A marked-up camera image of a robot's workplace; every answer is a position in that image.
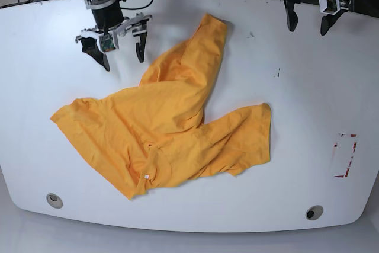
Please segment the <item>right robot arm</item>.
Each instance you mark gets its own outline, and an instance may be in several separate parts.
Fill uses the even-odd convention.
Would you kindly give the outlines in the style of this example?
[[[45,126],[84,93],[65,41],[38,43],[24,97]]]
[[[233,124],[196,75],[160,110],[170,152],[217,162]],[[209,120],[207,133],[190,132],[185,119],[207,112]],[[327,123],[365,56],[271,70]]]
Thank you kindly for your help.
[[[106,71],[110,70],[107,53],[119,49],[118,38],[131,33],[137,37],[135,44],[139,62],[145,60],[147,41],[147,23],[151,15],[138,12],[130,18],[123,15],[127,8],[120,4],[127,0],[84,0],[86,9],[92,12],[95,27],[83,29],[75,39],[82,45],[82,52],[92,57]]]

